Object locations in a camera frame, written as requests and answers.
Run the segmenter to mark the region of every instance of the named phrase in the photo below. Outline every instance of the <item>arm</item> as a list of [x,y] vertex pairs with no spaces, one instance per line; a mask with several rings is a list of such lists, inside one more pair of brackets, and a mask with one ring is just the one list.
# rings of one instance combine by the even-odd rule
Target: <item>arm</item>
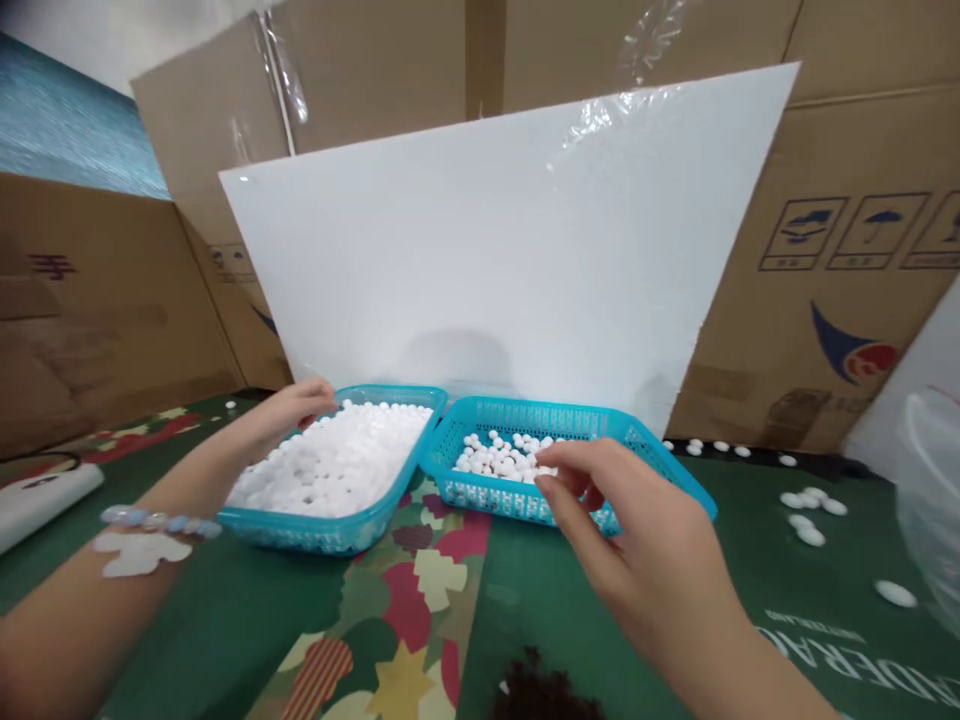
[[[556,478],[538,477],[537,486],[590,583],[694,715],[837,720],[813,685],[753,629],[696,500],[613,440],[566,442],[537,459],[560,468]],[[623,527],[615,543],[588,515],[604,499]]]
[[[290,386],[197,446],[136,506],[171,517],[212,519],[251,461],[263,457],[298,421],[310,422],[334,409],[326,381]],[[5,711],[0,715],[13,720],[92,716],[189,562],[161,562],[150,575],[106,579],[101,572],[110,559],[85,545],[3,619],[0,697],[7,707],[0,707]]]

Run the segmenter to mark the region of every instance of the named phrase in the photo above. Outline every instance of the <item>left hand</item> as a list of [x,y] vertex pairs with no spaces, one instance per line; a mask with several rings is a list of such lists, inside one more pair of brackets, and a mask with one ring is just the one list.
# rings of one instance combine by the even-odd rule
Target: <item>left hand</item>
[[252,459],[260,460],[295,427],[303,430],[319,415],[335,412],[335,395],[323,378],[288,385],[234,420],[223,432],[233,443],[249,450]]

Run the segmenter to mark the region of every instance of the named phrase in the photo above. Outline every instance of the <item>white foam board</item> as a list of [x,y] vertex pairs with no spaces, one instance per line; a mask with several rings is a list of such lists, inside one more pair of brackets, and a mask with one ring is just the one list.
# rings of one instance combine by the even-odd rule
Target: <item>white foam board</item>
[[294,376],[616,407],[662,435],[796,72],[222,172]]
[[949,397],[960,398],[958,347],[960,278],[953,281],[940,299],[877,399],[847,435],[844,455],[866,463],[871,470],[888,479],[897,479],[897,456],[901,448],[897,423],[907,396],[929,387]]

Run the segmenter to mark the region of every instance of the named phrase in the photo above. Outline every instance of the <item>beaded bracelet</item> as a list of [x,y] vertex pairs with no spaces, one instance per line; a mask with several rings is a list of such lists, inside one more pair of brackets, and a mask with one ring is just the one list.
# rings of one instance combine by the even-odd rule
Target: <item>beaded bracelet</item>
[[168,517],[166,513],[151,513],[149,510],[131,505],[114,505],[100,513],[100,519],[108,525],[123,525],[140,528],[146,532],[168,532],[213,540],[223,528],[219,523],[203,518],[177,515]]

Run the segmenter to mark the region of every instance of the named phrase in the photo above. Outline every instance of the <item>blue plastic basket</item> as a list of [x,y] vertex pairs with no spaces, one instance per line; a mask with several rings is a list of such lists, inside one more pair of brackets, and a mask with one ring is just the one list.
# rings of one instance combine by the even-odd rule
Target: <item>blue plastic basket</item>
[[447,393],[440,388],[407,385],[354,385],[337,393],[337,400],[354,403],[406,403],[423,405],[433,415],[410,452],[390,490],[366,510],[343,518],[326,519],[290,513],[225,507],[218,520],[241,539],[263,547],[324,555],[356,555],[373,545],[386,532],[400,504],[410,477],[430,439],[430,431],[447,405]]
[[[468,397],[454,403],[420,461],[424,471],[436,479],[447,504],[556,527],[550,506],[535,485],[451,470],[463,452],[463,438],[477,433],[486,442],[490,430],[505,438],[514,433],[567,440],[613,438],[696,498],[711,520],[716,517],[713,498],[635,417],[607,408],[488,397]],[[620,532],[609,503],[591,514],[605,535]]]

